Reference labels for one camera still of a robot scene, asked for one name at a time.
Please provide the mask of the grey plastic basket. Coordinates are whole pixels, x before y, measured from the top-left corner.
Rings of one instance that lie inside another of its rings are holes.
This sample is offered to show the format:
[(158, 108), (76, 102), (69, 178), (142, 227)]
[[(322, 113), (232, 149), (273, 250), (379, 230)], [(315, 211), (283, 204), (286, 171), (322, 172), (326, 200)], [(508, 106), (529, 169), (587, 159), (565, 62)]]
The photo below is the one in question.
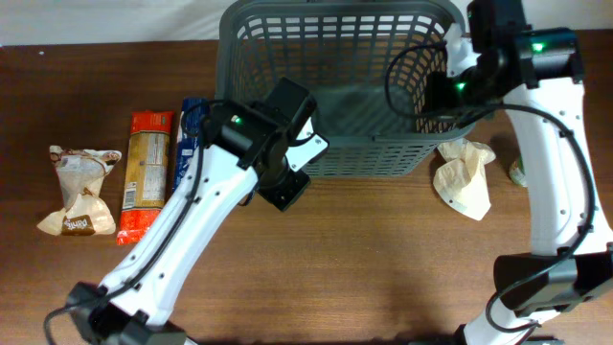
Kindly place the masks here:
[(219, 22), (216, 95), (261, 100), (294, 81), (316, 100), (312, 126), (329, 141), (307, 174), (406, 175), (465, 136), (420, 117), (428, 76), (446, 68), (432, 45), (464, 28), (448, 0), (237, 1)]

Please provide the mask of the blue carton box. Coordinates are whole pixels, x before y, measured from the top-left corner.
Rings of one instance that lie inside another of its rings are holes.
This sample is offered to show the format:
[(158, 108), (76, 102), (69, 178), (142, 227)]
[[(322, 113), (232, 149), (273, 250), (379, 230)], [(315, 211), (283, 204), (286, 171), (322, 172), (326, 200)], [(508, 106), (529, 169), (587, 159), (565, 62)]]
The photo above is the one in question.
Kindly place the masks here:
[(186, 131), (196, 133), (201, 117), (209, 113), (209, 106), (200, 106), (206, 103), (204, 98), (185, 98), (181, 106), (179, 126), (176, 134), (176, 158), (172, 181), (172, 190), (175, 191), (186, 175), (194, 153), (197, 150), (197, 138), (189, 136)]

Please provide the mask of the orange pasta packet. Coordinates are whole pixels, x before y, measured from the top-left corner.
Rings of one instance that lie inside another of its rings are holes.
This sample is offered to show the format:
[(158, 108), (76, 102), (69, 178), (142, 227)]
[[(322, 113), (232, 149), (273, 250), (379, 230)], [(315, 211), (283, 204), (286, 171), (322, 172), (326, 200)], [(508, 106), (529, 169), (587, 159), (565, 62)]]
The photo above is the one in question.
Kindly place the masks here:
[(172, 118), (171, 111), (132, 114), (118, 245), (138, 242), (165, 205)]

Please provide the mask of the clear bread bag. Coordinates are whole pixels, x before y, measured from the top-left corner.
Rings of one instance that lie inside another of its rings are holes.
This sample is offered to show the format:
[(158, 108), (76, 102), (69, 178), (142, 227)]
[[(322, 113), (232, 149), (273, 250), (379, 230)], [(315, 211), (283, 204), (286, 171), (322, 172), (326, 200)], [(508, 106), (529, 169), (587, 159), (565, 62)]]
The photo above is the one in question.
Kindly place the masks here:
[(63, 207), (36, 227), (53, 236), (110, 235), (116, 222), (100, 193), (104, 179), (122, 159), (118, 150), (67, 149), (50, 146)]

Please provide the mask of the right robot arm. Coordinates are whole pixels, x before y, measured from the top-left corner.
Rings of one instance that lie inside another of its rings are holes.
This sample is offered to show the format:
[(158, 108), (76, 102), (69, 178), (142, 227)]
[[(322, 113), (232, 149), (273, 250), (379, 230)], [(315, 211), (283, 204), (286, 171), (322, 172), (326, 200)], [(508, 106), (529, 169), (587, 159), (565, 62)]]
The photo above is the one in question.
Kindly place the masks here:
[(576, 34), (534, 29), (518, 1), (473, 1), (466, 16), (467, 30), (437, 44), (447, 70), (429, 77), (420, 115), (466, 127), (506, 112), (527, 177), (532, 244), (496, 259), (493, 295), (454, 342), (520, 344), (612, 289), (612, 230), (590, 163)]

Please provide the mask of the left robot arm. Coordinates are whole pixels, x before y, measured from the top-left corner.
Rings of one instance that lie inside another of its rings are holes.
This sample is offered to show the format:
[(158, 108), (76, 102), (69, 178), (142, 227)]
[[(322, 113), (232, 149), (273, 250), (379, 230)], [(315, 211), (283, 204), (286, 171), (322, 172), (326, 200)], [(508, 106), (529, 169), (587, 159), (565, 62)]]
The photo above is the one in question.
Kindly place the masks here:
[(64, 311), (86, 343), (191, 343), (170, 316), (216, 230), (253, 195), (286, 211), (310, 183), (304, 165), (328, 148), (309, 126), (315, 98), (287, 78), (261, 102), (210, 106), (187, 174), (145, 236), (98, 285), (69, 293)]

